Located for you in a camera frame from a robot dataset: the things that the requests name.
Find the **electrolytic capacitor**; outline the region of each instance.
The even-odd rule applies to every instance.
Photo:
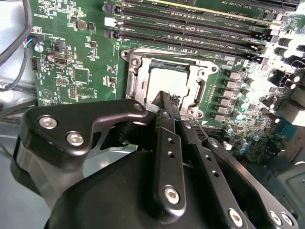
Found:
[[[271,119],[272,122],[274,122],[275,124],[279,123],[281,119],[279,119],[276,115],[274,115],[273,113],[269,113],[268,117]]]
[[[247,146],[249,145],[249,144],[247,143],[247,140],[246,140],[246,139],[240,140],[239,143],[240,143],[240,145],[242,146],[243,149],[246,149]]]
[[[293,52],[289,49],[280,49],[279,54],[287,59],[293,55]]]
[[[235,117],[235,119],[236,119],[237,121],[242,121],[242,119],[244,118],[244,116],[242,115],[242,113],[240,113],[240,112],[238,112],[238,111],[236,111],[236,112],[234,113],[234,117]]]
[[[47,58],[49,61],[54,61],[54,58],[57,57],[57,53],[56,52],[51,52],[48,54]]]
[[[249,89],[243,90],[242,94],[243,94],[244,96],[246,96],[247,99],[250,99],[250,98],[253,96],[253,92],[250,91]]]
[[[244,154],[244,152],[245,152],[245,149],[242,148],[242,146],[238,146],[238,147],[237,147],[237,150],[238,150],[238,152],[239,152],[240,154]]]
[[[290,77],[289,77],[289,79],[290,79],[292,82],[297,83],[297,82],[299,82],[299,81],[301,80],[301,77],[298,76],[298,75],[291,74]]]
[[[226,127],[225,127],[225,130],[227,131],[227,133],[228,134],[233,134],[233,132],[234,132],[234,130],[232,129],[232,127],[230,126],[230,125],[227,125]]]
[[[291,80],[287,80],[285,87],[288,87],[289,89],[293,90],[296,87],[296,84],[292,82]]]
[[[256,81],[250,78],[246,81],[246,84],[249,85],[250,87],[255,87]]]
[[[273,108],[275,107],[275,105],[274,105],[272,102],[270,102],[269,100],[267,100],[267,99],[263,100],[262,103],[263,103],[266,107],[269,107],[270,109],[273,109]]]
[[[249,108],[248,103],[246,103],[244,100],[241,100],[238,102],[238,105],[240,106],[240,108],[242,109],[242,111],[246,111]]]

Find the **green circuit board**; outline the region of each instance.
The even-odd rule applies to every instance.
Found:
[[[222,130],[230,124],[234,127],[234,135],[246,138],[250,147],[248,150],[249,159],[253,162],[260,162],[263,154],[253,155],[265,145],[269,136],[277,131],[277,125],[266,116],[268,110],[261,104],[261,98],[277,97],[275,107],[279,106],[281,100],[288,97],[292,90],[288,88],[277,88],[270,81],[270,77],[276,70],[288,71],[303,77],[303,71],[294,71],[290,64],[283,60],[283,57],[276,52],[282,47],[280,41],[272,44],[263,39],[256,39],[251,34],[267,34],[271,30],[272,20],[267,20],[266,15],[274,15],[273,20],[282,17],[279,21],[279,38],[304,40],[305,38],[305,4],[300,4],[297,11],[283,11],[270,9],[267,6],[250,5],[247,1],[163,1],[151,0],[31,0],[33,12],[32,36],[43,47],[42,52],[35,51],[33,45],[32,66],[35,71],[37,95],[39,106],[55,104],[88,103],[95,101],[106,101],[122,99],[126,96],[126,82],[128,63],[120,57],[120,52],[130,48],[148,47],[159,50],[175,50],[186,54],[195,54],[204,58],[216,60],[219,71],[211,74],[206,82],[206,89],[203,94],[200,109],[204,117],[199,121],[208,129]],[[131,9],[131,16],[118,14],[105,10],[105,5],[116,8]],[[230,14],[219,15],[217,13],[202,11],[201,9],[216,10]],[[268,52],[263,54],[268,58],[268,63],[252,62],[246,55],[256,55],[255,50],[241,46],[229,46],[224,48],[220,44],[208,43],[203,45],[209,49],[192,49],[188,46],[166,45],[162,42],[145,41],[143,39],[114,39],[105,37],[105,31],[123,31],[134,34],[154,36],[157,39],[180,40],[180,37],[173,36],[171,32],[158,30],[160,26],[172,27],[181,30],[178,22],[170,20],[156,20],[154,17],[146,17],[144,14],[136,15],[137,12],[152,12],[156,15],[171,15],[173,17],[187,17],[190,20],[202,21],[200,32],[205,36],[213,36],[236,40],[239,43],[253,43],[267,46]],[[191,14],[204,13],[206,17],[192,17]],[[126,26],[110,26],[109,20],[124,21],[130,23]],[[138,27],[138,25],[151,25],[156,29]],[[213,25],[225,29],[218,30]],[[244,78],[253,78],[259,82],[255,89],[254,98],[245,98],[241,90],[249,88],[244,81],[238,84],[238,93],[232,97],[234,100],[229,113],[223,121],[214,118],[215,107],[219,102],[224,90],[224,82],[227,80],[228,72],[242,73]],[[245,100],[252,109],[241,110],[237,105],[240,100]],[[243,120],[236,120],[234,112],[240,112]],[[253,141],[254,136],[259,136],[258,142]]]

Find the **wire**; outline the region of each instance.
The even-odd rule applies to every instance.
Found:
[[[24,29],[21,34],[0,54],[0,66],[2,66],[18,49],[18,47],[23,43],[23,41],[28,37],[31,32],[33,18],[32,18],[32,10],[30,6],[29,0],[22,0],[23,8],[24,8]]]
[[[301,63],[304,67],[303,67],[303,68],[296,68],[296,67],[294,67],[293,64],[294,64],[295,62]],[[299,61],[299,60],[293,61],[293,62],[291,63],[290,66],[291,66],[291,68],[292,68],[293,70],[302,70],[302,69],[305,69],[305,63],[304,63],[303,61]]]
[[[14,90],[14,91],[17,91],[17,92],[22,92],[22,93],[24,93],[24,94],[28,94],[28,95],[33,96],[33,97],[36,97],[36,96],[37,96],[36,92],[31,91],[31,90],[29,90],[29,89],[26,89],[26,88],[24,88],[24,87],[20,87],[20,86],[18,86],[18,85],[15,86],[15,87],[13,88],[13,90]]]
[[[27,47],[28,47],[28,44],[31,43],[32,41],[33,41],[33,39],[29,39],[29,40],[24,44],[24,47],[27,48]]]
[[[13,158],[13,155],[9,153],[9,151],[1,141],[0,141],[0,148],[3,150],[5,156],[7,156],[10,159]]]
[[[14,82],[10,83],[5,88],[0,88],[0,92],[7,92],[9,90],[12,90],[20,82],[21,77],[22,77],[22,75],[24,73],[25,66],[27,64],[29,53],[30,53],[29,49],[28,48],[24,48],[23,61],[22,61],[21,68],[20,68],[20,71],[19,71],[19,74],[18,74],[17,78],[14,80]]]
[[[6,118],[8,116],[21,114],[28,109],[31,109],[31,106],[37,105],[37,100],[29,101],[26,103],[22,103],[13,107],[10,107],[4,111],[0,111],[0,119]]]

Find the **chip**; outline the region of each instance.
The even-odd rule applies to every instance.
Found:
[[[261,126],[262,125],[262,122],[261,121],[256,121],[254,126]]]
[[[248,107],[249,110],[254,110],[255,108],[256,108],[255,104],[250,104]]]
[[[87,24],[85,21],[77,21],[77,28],[79,30],[85,30],[87,28]]]
[[[269,92],[274,93],[276,91],[276,87],[270,87]]]

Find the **mounting hole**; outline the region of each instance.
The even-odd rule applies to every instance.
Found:
[[[167,155],[168,155],[170,158],[175,158],[175,155],[174,155],[171,151],[168,151],[168,152],[167,152]]]
[[[175,144],[175,142],[170,137],[167,139],[167,141],[171,144]]]
[[[215,177],[219,177],[219,174],[215,170],[213,170],[212,173]]]
[[[170,113],[166,112],[166,111],[163,111],[163,115],[168,118],[168,119],[171,119],[172,116],[170,115]]]
[[[143,110],[143,108],[139,104],[134,104],[134,108],[137,109],[138,111]]]
[[[211,160],[212,160],[208,155],[205,155],[205,158],[206,158],[208,161],[211,161]]]

